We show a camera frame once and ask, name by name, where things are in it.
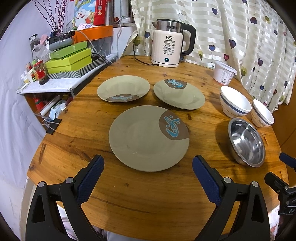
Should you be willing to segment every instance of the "kettle spout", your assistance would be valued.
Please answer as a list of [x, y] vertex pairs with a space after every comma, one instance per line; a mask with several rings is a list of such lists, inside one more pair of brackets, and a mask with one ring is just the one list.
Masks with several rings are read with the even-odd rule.
[[157, 22], [152, 22], [152, 25], [156, 28]]

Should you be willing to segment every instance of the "electric kettle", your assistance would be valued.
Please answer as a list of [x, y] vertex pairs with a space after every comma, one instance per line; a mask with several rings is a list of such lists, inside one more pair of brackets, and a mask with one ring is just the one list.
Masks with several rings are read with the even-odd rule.
[[[169, 19], [157, 19], [152, 25], [156, 30], [153, 33], [151, 62], [163, 67], [178, 67], [180, 55], [189, 55], [194, 49], [195, 27]], [[181, 52], [183, 30], [190, 32], [190, 42], [188, 50]]]

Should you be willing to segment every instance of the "cartoon character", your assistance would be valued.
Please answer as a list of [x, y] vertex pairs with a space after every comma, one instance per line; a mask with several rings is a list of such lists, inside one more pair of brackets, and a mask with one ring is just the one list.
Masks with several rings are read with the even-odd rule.
[[76, 14], [75, 19], [75, 26], [78, 28], [78, 26], [83, 24], [90, 24], [91, 20], [89, 19], [90, 12], [86, 11], [84, 8], [81, 8], [78, 13]]

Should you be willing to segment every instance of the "blue fish design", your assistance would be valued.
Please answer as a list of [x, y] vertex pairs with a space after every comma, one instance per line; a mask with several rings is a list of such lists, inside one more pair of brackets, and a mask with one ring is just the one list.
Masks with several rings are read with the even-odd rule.
[[127, 97], [125, 97], [125, 96], [117, 96], [117, 97], [112, 97], [112, 99], [127, 101], [129, 99], [132, 99], [133, 97], [134, 97], [133, 95], [127, 96]]
[[184, 85], [177, 82], [176, 80], [168, 80], [167, 83], [173, 84], [176, 88], [182, 88]]
[[166, 128], [165, 130], [167, 131], [167, 133], [171, 136], [171, 137], [178, 137], [179, 135], [179, 129], [178, 129], [178, 126], [177, 124], [180, 124], [180, 119], [179, 118], [176, 118], [176, 119], [173, 119], [173, 116], [170, 115], [170, 117], [167, 117], [165, 116], [164, 119], [165, 121], [168, 123], [166, 125]]

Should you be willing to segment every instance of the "kettle handle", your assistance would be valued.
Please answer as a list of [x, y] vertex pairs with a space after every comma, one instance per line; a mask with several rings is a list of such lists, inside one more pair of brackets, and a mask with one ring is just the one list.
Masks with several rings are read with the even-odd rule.
[[181, 54], [183, 56], [186, 56], [186, 55], [189, 55], [192, 53], [192, 51], [194, 50], [194, 45], [195, 45], [195, 37], [196, 37], [196, 29], [195, 27], [193, 27], [192, 25], [190, 24], [186, 24], [186, 23], [183, 23], [182, 24], [182, 29], [183, 30], [187, 30], [190, 32], [190, 42], [189, 42], [189, 48], [184, 51], [184, 52], [181, 52]]

